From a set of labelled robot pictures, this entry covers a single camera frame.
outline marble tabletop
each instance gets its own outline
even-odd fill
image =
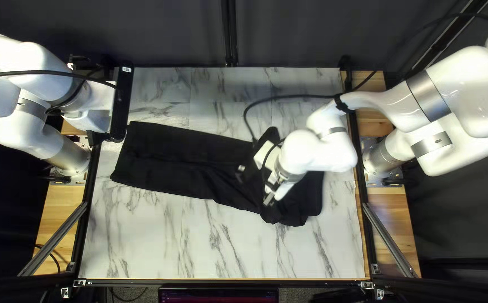
[[[337,68],[137,68],[130,121],[250,141],[242,112],[273,94],[341,92]],[[256,136],[305,127],[329,100],[252,108]],[[364,278],[352,171],[326,173],[323,209],[304,226],[268,224],[212,200],[115,183],[122,147],[103,142],[79,277],[86,279]]]

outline black cloth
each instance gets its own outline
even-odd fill
[[[267,223],[301,226],[308,216],[321,212],[323,172],[308,172],[282,200],[264,206],[263,177],[253,156],[267,140],[279,141],[276,128],[269,128],[254,148],[247,141],[133,121],[111,179],[147,190],[212,199],[260,214]],[[246,167],[243,173],[238,171],[240,165]]]

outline silver metal band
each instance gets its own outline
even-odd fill
[[[406,84],[429,121],[436,121],[451,113],[426,71],[406,79]]]
[[[347,132],[347,129],[344,128],[344,127],[341,127],[341,126],[338,126],[338,127],[332,127],[328,130],[325,130],[324,132],[320,132],[318,133],[316,136],[319,137],[319,139],[322,139],[324,137],[326,137],[327,135],[329,134],[333,134],[333,133],[338,133],[338,132]]]
[[[46,120],[46,108],[28,99],[19,98],[15,110],[31,114],[35,117],[38,117],[42,121]]]
[[[447,133],[441,132],[415,143],[410,148],[412,148],[415,157],[419,158],[422,155],[432,152],[433,150],[448,146],[450,144],[452,144],[452,142]]]
[[[302,178],[306,175],[305,173],[299,175],[289,173],[288,171],[283,169],[283,167],[281,167],[281,164],[279,163],[279,158],[276,159],[274,170],[276,171],[278,177],[281,177],[281,180],[283,180],[283,182],[288,182],[288,183],[296,183],[302,180]]]
[[[386,149],[386,139],[370,146],[363,152],[363,165],[370,173],[384,173],[405,162],[390,155]]]

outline black metal frame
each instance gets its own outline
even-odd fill
[[[78,279],[74,287],[344,287],[360,286],[361,280],[221,280],[221,279]]]
[[[128,125],[128,112],[130,109],[130,98],[132,93],[134,66],[131,62],[125,61],[119,66],[117,75],[117,91],[113,99],[113,116],[109,133],[100,134],[88,131],[89,145],[92,147],[91,162],[89,163],[89,173],[85,182],[85,191],[83,202],[87,203],[86,213],[78,220],[74,247],[72,249],[71,265],[73,267],[74,279],[78,278],[81,258],[85,247],[85,238],[87,235],[87,226],[89,214],[91,212],[92,195],[96,181],[96,172],[98,170],[98,161],[100,159],[100,150],[103,141],[112,141],[119,143],[126,136],[126,127]]]
[[[463,13],[479,13],[485,6],[487,6],[488,0],[474,0],[469,3],[461,12]],[[448,28],[442,32],[439,38],[429,47],[429,49],[423,54],[423,56],[415,63],[410,71],[405,75],[405,79],[421,72],[436,58],[438,58],[443,51],[457,38],[457,36],[466,28],[468,24],[474,19],[474,17],[457,17],[452,21]]]
[[[236,0],[220,0],[220,6],[223,41],[225,43],[225,66],[235,67],[239,64],[236,36]]]
[[[198,296],[202,300],[219,295],[220,292],[227,295],[226,298],[238,298],[241,296],[253,299],[264,298],[267,292],[271,292],[275,295],[275,302],[279,300],[279,289],[275,287],[221,287],[216,288],[212,286],[193,286],[193,287],[160,287],[158,290],[158,302],[164,302],[164,292],[182,292],[182,294],[191,295],[192,297]]]
[[[10,298],[16,292],[36,292],[70,285],[74,279],[71,272],[39,276],[0,278],[0,298]]]
[[[341,57],[338,63],[340,71],[346,71],[347,78],[344,81],[344,91],[348,92],[351,91],[353,88],[352,82],[352,62],[350,56],[344,55]],[[350,131],[350,139],[352,144],[357,149],[358,155],[358,162],[356,164],[356,181],[358,182],[358,194],[360,197],[360,207],[363,209],[364,203],[369,203],[368,196],[367,196],[367,187],[361,186],[362,184],[366,184],[365,173],[363,172],[363,160],[362,160],[362,152],[359,148],[360,145],[360,132],[358,130],[358,121],[356,119],[356,113],[349,113],[347,114],[347,122],[349,125]],[[373,238],[373,227],[371,222],[366,216],[362,216],[363,221],[363,236],[364,242],[366,244],[366,252],[367,252],[367,261],[368,261],[368,268],[369,268],[369,276],[372,278],[373,276],[373,264],[377,264],[377,257],[375,251],[375,240]]]
[[[25,265],[25,267],[19,272],[18,277],[25,277],[33,275],[37,269],[44,263],[47,256],[55,249],[57,244],[65,237],[66,233],[74,226],[76,221],[83,217],[86,210],[89,208],[87,202],[82,202],[70,216],[65,220],[59,229],[53,233],[49,240],[39,250],[39,252]]]

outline marble tile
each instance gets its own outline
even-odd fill
[[[258,214],[184,198],[179,278],[277,278],[275,241]]]
[[[197,68],[192,72],[189,128],[251,141],[242,113],[252,102],[270,96],[268,68]],[[255,137],[272,125],[271,104],[248,112]]]
[[[113,181],[97,182],[79,277],[175,278],[182,199]]]
[[[276,224],[280,278],[364,278],[351,174],[325,174],[319,216],[308,218],[300,227]]]
[[[188,128],[189,103],[137,101],[130,104],[128,121],[159,123]]]
[[[338,68],[271,67],[272,94],[329,95],[343,91]],[[315,98],[280,99],[278,102],[320,101]]]
[[[272,125],[281,137],[287,137],[293,130],[306,128],[307,117],[328,102],[272,102]]]
[[[109,176],[115,170],[117,160],[119,159],[119,153],[122,148],[121,143],[114,142],[102,142],[102,148],[100,149],[100,159],[98,161],[98,169],[96,171],[96,182],[111,181]]]
[[[192,68],[136,68],[131,100],[189,102]]]

